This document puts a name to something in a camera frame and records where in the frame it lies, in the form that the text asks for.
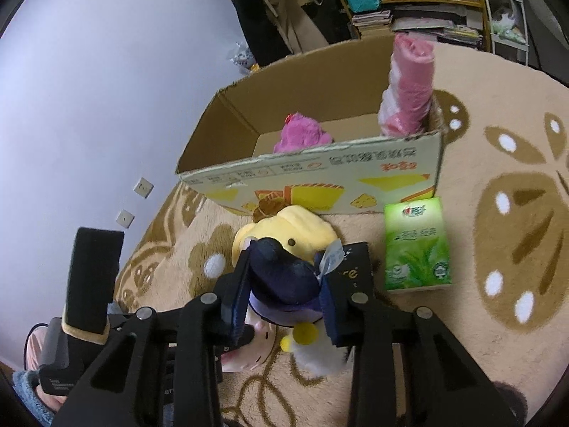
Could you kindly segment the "pink swirl pig plush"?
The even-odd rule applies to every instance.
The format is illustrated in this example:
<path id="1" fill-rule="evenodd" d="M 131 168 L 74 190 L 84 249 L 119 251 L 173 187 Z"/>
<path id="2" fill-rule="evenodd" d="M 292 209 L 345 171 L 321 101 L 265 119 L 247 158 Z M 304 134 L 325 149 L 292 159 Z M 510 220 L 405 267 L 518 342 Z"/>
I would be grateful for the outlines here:
<path id="1" fill-rule="evenodd" d="M 224 373 L 239 373 L 260 367 L 269 358 L 277 339 L 278 327 L 261 318 L 250 306 L 248 307 L 246 329 L 243 337 L 245 344 L 223 353 L 221 367 Z"/>

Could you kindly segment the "navy purple witch-hat plush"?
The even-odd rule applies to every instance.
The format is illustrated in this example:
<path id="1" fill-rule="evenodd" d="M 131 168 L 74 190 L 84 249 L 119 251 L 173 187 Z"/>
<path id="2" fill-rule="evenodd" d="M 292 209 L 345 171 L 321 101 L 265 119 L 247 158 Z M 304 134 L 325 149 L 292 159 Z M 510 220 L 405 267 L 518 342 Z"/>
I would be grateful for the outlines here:
<path id="1" fill-rule="evenodd" d="M 322 319 L 316 250 L 286 235 L 249 236 L 243 251 L 248 253 L 250 306 L 256 314 L 286 328 Z"/>

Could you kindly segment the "pink plush bear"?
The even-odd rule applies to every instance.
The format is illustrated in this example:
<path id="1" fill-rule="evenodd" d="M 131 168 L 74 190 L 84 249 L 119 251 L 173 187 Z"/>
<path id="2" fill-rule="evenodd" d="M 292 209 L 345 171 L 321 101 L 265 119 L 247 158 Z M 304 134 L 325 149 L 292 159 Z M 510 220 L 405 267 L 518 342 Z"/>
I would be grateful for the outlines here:
<path id="1" fill-rule="evenodd" d="M 289 114 L 284 124 L 280 139 L 274 145 L 274 153 L 326 146 L 334 141 L 318 121 L 300 113 Z"/>

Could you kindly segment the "green tissue pack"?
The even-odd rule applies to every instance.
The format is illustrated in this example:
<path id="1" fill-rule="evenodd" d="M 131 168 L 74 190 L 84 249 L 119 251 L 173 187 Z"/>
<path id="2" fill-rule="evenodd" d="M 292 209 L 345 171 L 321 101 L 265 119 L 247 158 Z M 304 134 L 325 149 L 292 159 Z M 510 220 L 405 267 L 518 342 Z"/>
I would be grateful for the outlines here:
<path id="1" fill-rule="evenodd" d="M 437 197 L 385 206 L 385 288 L 407 291 L 451 283 L 450 242 Z"/>

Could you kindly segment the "yellow dog plush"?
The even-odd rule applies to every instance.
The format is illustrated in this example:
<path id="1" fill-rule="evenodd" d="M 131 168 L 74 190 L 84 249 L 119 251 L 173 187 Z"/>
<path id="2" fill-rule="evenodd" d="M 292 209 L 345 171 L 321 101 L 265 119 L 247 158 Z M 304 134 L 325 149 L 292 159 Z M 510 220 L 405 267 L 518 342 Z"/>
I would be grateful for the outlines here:
<path id="1" fill-rule="evenodd" d="M 300 205 L 290 205 L 237 231 L 232 247 L 233 266 L 252 240 L 265 237 L 277 240 L 286 251 L 310 263 L 317 252 L 325 251 L 339 238 L 328 222 Z"/>

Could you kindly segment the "open cardboard box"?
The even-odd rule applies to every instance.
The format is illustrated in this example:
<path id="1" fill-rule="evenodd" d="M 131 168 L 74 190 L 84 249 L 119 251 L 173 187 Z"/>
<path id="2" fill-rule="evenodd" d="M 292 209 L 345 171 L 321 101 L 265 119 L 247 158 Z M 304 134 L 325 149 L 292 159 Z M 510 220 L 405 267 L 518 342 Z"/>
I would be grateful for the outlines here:
<path id="1" fill-rule="evenodd" d="M 393 98 L 392 36 L 291 56 L 217 91 L 176 174 L 238 215 L 285 205 L 379 213 L 435 194 L 443 139 L 433 105 L 415 131 L 383 124 Z"/>

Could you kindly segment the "plastic bag of toys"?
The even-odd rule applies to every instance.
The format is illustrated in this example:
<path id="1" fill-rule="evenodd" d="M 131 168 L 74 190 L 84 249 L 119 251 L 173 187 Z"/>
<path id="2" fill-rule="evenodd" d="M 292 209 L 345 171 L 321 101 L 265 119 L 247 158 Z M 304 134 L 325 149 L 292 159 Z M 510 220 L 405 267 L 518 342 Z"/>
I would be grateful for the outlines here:
<path id="1" fill-rule="evenodd" d="M 244 74 L 250 74 L 260 68 L 246 42 L 236 43 L 229 52 L 229 61 Z"/>

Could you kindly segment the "stack of books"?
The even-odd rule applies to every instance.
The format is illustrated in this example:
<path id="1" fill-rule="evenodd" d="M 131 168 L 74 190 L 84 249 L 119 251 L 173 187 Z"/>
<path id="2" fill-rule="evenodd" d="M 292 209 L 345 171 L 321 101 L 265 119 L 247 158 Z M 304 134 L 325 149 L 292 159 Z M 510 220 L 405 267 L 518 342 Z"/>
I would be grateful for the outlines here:
<path id="1" fill-rule="evenodd" d="M 403 33 L 431 42 L 485 50 L 482 12 L 459 5 L 398 5 L 352 17 L 361 38 Z"/>

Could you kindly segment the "beige hanging coat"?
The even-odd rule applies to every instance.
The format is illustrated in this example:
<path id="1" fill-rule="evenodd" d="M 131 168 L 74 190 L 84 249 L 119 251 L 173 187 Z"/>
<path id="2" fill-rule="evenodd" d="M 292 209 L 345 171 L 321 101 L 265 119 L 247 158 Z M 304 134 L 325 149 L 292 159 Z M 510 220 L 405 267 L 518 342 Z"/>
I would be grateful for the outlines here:
<path id="1" fill-rule="evenodd" d="M 269 20 L 276 26 L 292 54 L 301 54 L 329 45 L 317 25 L 303 9 L 317 0 L 263 0 Z"/>

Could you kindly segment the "white metal trolley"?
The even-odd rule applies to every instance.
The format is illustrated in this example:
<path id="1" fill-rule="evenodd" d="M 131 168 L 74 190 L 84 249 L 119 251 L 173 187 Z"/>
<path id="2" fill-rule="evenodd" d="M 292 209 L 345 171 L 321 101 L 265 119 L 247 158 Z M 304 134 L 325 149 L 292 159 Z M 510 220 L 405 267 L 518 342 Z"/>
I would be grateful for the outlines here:
<path id="1" fill-rule="evenodd" d="M 509 61 L 528 65 L 530 45 L 524 0 L 484 0 L 491 52 Z"/>

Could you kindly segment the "lower wall socket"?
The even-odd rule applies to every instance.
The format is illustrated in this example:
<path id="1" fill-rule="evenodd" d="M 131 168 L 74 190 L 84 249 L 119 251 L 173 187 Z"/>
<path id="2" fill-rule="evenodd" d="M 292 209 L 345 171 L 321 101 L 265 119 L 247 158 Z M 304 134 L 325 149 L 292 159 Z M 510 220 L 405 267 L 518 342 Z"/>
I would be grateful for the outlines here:
<path id="1" fill-rule="evenodd" d="M 134 221 L 135 216 L 130 213 L 129 211 L 122 209 L 121 211 L 119 211 L 118 216 L 116 217 L 116 223 L 118 225 L 120 225 L 122 228 L 124 228 L 125 230 L 128 230 L 129 227 L 132 225 L 132 222 Z"/>

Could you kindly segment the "wall socket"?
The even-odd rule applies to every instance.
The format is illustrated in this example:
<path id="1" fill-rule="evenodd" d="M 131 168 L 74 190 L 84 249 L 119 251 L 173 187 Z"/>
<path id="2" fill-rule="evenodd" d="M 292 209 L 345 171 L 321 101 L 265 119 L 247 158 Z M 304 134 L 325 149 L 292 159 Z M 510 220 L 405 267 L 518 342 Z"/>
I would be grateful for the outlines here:
<path id="1" fill-rule="evenodd" d="M 135 184 L 133 191 L 143 199 L 147 199 L 152 192 L 154 185 L 145 178 L 139 178 Z"/>
<path id="2" fill-rule="evenodd" d="M 132 222 L 134 221 L 135 216 L 130 213 L 129 211 L 122 209 L 121 211 L 119 211 L 118 216 L 116 217 L 116 223 L 118 225 L 120 225 L 122 228 L 124 228 L 125 230 L 128 230 L 129 227 L 132 225 Z"/>

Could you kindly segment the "upper wall socket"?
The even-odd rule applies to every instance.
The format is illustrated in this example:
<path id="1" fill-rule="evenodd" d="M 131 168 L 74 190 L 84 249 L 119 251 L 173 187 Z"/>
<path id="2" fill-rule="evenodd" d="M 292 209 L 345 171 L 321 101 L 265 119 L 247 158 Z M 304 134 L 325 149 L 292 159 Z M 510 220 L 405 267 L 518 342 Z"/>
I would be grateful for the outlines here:
<path id="1" fill-rule="evenodd" d="M 133 191 L 143 199 L 147 199 L 152 192 L 154 185 L 145 178 L 139 178 L 135 184 Z"/>

